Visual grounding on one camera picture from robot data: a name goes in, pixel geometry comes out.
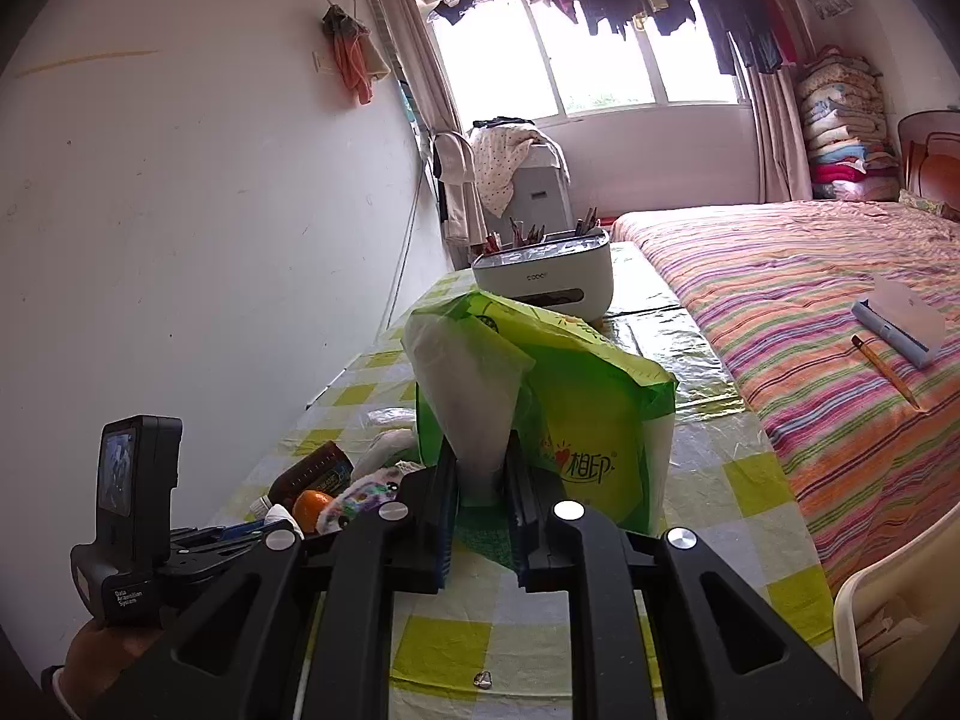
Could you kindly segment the person's left hand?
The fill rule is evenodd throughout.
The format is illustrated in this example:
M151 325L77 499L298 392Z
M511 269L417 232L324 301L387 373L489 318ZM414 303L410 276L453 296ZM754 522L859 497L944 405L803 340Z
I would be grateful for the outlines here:
M160 631L137 632L105 628L88 621L73 637L65 665L53 673L53 694L70 718L85 718L125 668L139 660Z

